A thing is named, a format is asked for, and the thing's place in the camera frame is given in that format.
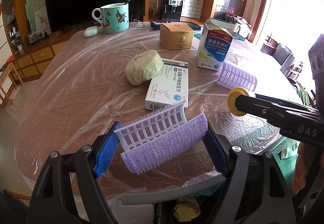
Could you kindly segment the person right hand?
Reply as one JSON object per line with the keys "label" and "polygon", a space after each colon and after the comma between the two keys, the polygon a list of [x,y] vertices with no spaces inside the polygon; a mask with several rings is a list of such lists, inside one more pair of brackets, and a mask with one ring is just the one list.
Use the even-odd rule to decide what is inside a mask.
{"label": "person right hand", "polygon": [[305,164],[305,150],[306,144],[301,142],[292,179],[292,191],[294,194],[298,194],[306,185],[306,173],[308,172],[308,168]]}

